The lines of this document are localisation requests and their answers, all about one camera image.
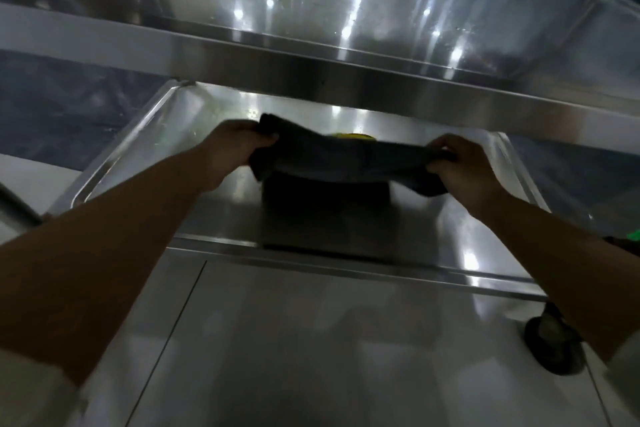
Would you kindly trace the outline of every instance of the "forearm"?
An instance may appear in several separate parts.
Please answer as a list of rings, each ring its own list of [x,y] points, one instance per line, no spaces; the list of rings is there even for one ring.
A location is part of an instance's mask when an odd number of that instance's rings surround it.
[[[202,190],[174,156],[0,248],[0,348],[80,384]]]
[[[640,329],[640,259],[506,193],[477,216],[601,358]]]

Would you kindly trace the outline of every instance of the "green object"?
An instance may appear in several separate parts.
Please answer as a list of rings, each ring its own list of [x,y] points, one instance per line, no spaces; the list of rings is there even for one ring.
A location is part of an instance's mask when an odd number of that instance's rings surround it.
[[[627,238],[633,241],[640,241],[640,230],[636,230],[635,232],[631,232],[627,235]]]

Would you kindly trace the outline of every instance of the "dark towel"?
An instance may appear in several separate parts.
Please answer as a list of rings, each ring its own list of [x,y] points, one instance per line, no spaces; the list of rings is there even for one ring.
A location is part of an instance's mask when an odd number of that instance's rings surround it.
[[[442,149],[321,135],[271,114],[262,115],[257,131],[278,135],[273,146],[257,149],[249,158],[259,181],[282,172],[330,183],[395,181],[422,196],[447,192],[440,178],[426,170],[434,159],[453,160]]]

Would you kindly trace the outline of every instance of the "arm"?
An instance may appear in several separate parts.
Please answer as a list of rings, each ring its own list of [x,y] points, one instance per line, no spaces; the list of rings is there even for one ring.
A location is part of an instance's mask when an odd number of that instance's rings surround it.
[[[84,382],[198,195],[275,141],[227,121],[169,157],[0,247],[0,348]]]
[[[640,259],[511,196],[478,144],[455,135],[433,144],[453,151],[457,161],[433,162],[428,170],[500,238],[598,356],[608,361],[640,329]]]

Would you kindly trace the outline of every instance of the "metal counter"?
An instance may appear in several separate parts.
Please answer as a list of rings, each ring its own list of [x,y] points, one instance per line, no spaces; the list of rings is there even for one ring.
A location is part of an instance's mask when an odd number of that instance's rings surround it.
[[[192,147],[229,118],[282,115],[323,133],[366,133],[427,144],[446,132],[481,143],[502,185],[546,208],[507,137],[368,110],[266,96],[203,83],[167,83],[52,208],[59,214]],[[203,194],[170,248],[273,268],[380,280],[437,282],[479,293],[544,300],[500,240],[449,195],[421,197],[391,183],[389,202],[320,196],[294,203],[265,199],[240,168]]]
[[[2,0],[0,49],[640,152],[627,0]]]

